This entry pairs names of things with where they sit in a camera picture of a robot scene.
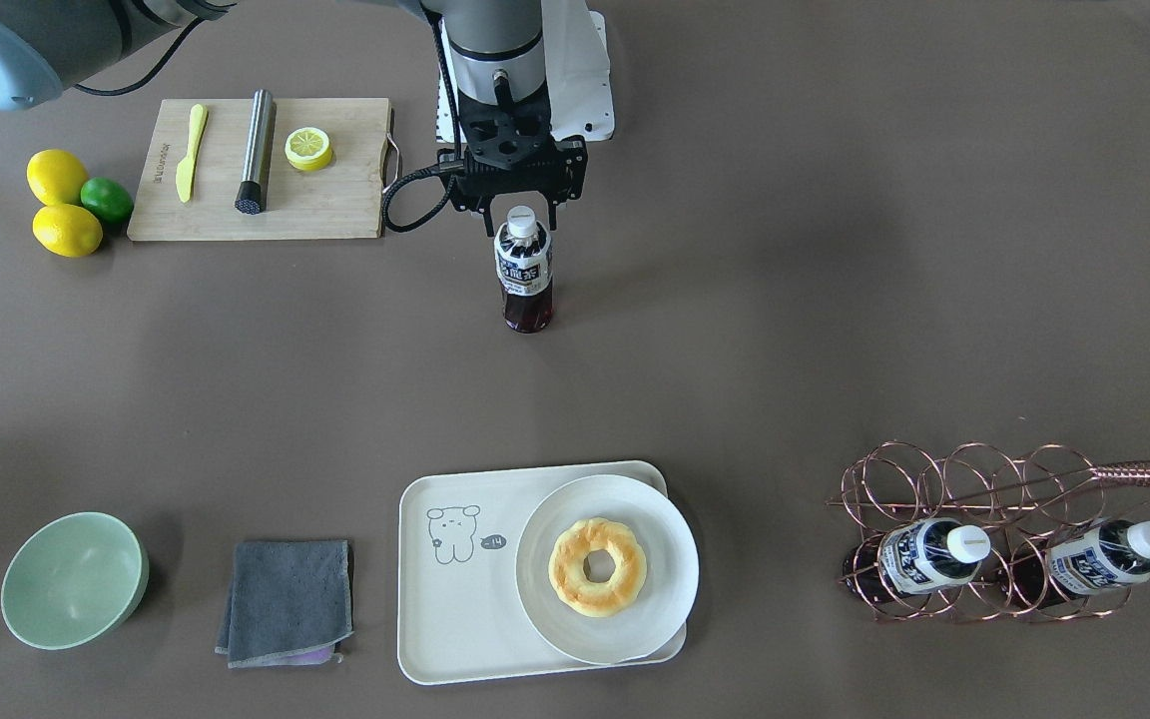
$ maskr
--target table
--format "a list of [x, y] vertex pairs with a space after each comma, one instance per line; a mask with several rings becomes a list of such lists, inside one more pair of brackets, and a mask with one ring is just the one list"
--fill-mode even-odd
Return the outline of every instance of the table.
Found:
[[[432, 161], [432, 41], [398, 10], [251, 0], [136, 94], [0, 113], [0, 582], [70, 511], [126, 520], [152, 564], [91, 645], [32, 650], [0, 618], [0, 716], [1150, 716], [1150, 584], [1101, 622], [876, 625], [836, 586], [857, 533], [825, 505], [890, 438], [1150, 458], [1150, 3], [593, 8], [619, 128], [532, 337], [470, 215], [83, 260], [29, 234], [28, 158], [135, 186], [163, 97], [389, 97], [407, 167]], [[681, 655], [407, 682], [404, 488], [615, 459], [661, 468], [697, 537]], [[224, 668], [233, 545], [315, 537], [354, 548], [345, 661]]]

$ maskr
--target white plate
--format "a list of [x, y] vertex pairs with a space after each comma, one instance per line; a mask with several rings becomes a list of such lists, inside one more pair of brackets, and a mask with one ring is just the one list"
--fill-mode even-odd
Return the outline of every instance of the white plate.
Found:
[[[580, 519], [627, 525], [646, 557], [642, 594], [619, 614], [591, 618], [566, 606], [549, 583], [557, 536]], [[695, 537], [666, 496], [619, 474], [595, 474], [544, 497], [518, 541], [518, 596], [539, 636], [562, 655], [589, 664], [616, 664], [665, 645], [695, 603], [699, 556]]]

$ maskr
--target wire rack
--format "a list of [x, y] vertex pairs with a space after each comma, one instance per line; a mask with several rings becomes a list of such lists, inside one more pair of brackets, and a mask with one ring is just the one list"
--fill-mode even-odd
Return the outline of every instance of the wire rack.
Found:
[[[843, 506], [859, 525], [859, 545], [845, 556], [838, 581], [876, 576], [895, 596], [894, 602], [875, 602], [858, 592], [877, 622], [930, 617], [1068, 622], [1112, 614], [1130, 599], [1130, 590], [1065, 594], [1044, 576], [1045, 551], [1101, 519], [1126, 518], [1150, 505], [1150, 460], [1096, 465], [1058, 444], [1010, 457], [981, 443], [935, 458], [917, 445], [888, 442], [845, 468], [841, 492], [828, 504]], [[980, 526], [994, 549], [971, 583], [900, 597], [880, 572], [872, 572], [876, 543], [890, 529], [929, 518]], [[1041, 574], [1036, 582], [1018, 581], [1019, 574], [1030, 578], [1034, 571]]]

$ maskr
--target lemon slice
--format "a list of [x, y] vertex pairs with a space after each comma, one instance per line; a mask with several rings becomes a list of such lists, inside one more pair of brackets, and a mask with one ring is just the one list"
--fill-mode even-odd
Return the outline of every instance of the lemon slice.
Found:
[[331, 163], [331, 138], [319, 128], [300, 128], [286, 136], [286, 159], [291, 167], [312, 173]]

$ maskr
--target stainless steel muddler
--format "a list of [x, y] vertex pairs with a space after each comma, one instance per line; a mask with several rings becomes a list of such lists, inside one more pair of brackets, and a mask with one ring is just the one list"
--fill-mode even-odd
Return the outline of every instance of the stainless steel muddler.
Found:
[[269, 186], [269, 151], [274, 139], [274, 95], [268, 90], [256, 90], [252, 99], [252, 123], [246, 132], [246, 159], [243, 161], [241, 184], [233, 207], [239, 213], [259, 215], [264, 211]]

